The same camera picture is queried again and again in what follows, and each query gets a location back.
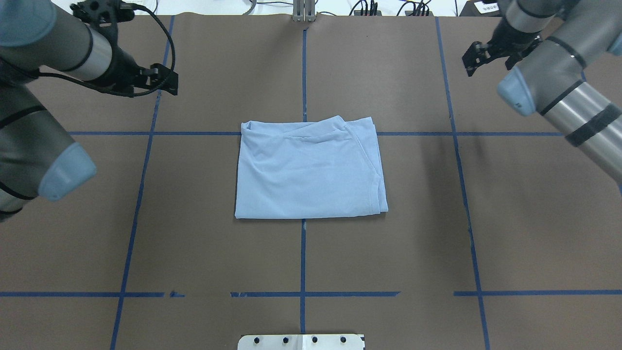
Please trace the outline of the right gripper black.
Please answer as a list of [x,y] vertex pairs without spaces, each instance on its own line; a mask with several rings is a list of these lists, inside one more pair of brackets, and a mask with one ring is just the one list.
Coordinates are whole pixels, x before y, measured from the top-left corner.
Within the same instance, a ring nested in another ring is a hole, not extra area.
[[471,43],[462,56],[464,69],[469,77],[473,77],[478,67],[488,64],[494,58],[507,57],[505,67],[511,70],[541,42],[540,33],[523,33],[512,27],[506,18],[502,18],[488,44]]

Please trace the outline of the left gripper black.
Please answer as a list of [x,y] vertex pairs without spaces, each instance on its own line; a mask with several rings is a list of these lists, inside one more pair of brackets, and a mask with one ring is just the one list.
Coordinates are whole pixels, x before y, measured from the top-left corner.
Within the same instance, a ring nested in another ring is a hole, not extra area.
[[177,96],[179,75],[162,64],[140,67],[131,55],[116,46],[109,67],[100,77],[100,86],[126,95],[133,94],[136,87],[147,91],[160,89]]

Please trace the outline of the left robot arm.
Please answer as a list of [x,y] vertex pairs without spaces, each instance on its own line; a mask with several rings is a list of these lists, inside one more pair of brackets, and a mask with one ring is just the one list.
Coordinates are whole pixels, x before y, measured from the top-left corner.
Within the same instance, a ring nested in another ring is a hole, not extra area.
[[[148,14],[162,29],[169,66],[140,66],[119,44],[119,25]],[[97,172],[84,148],[37,97],[78,105],[87,93],[136,98],[178,93],[173,36],[154,10],[124,0],[1,2],[1,220],[37,198],[59,201]]]

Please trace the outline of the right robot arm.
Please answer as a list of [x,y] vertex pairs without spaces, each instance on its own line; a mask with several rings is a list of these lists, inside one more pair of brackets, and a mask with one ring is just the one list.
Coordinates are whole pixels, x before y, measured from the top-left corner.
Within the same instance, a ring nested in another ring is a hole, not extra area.
[[540,114],[620,184],[621,109],[581,74],[605,53],[621,55],[621,2],[511,0],[501,12],[491,39],[464,53],[468,76],[505,58],[498,95],[522,116]]

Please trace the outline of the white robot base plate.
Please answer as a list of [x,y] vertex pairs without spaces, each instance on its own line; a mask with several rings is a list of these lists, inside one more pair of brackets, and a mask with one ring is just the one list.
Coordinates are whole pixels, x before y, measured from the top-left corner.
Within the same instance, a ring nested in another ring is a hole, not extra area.
[[238,350],[364,350],[363,334],[265,334],[246,335]]

